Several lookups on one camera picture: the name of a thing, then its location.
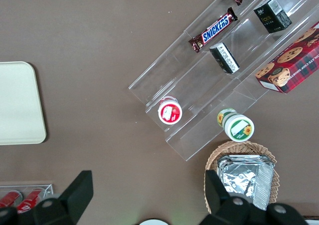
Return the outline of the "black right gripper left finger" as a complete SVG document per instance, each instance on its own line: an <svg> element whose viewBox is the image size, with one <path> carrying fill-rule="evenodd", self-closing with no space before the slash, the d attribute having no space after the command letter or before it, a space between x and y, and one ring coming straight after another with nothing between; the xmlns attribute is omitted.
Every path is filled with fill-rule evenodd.
<svg viewBox="0 0 319 225"><path fill-rule="evenodd" d="M93 197L92 171L81 171L58 198L43 200L33 209L36 225L75 225Z"/></svg>

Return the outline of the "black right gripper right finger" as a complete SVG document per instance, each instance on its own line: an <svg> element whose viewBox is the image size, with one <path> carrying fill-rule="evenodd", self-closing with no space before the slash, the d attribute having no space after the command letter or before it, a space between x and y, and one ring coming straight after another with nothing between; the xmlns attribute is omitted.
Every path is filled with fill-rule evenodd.
<svg viewBox="0 0 319 225"><path fill-rule="evenodd" d="M205 171L205 196L210 207L201 225L267 225L266 212L246 199L230 196L214 170Z"/></svg>

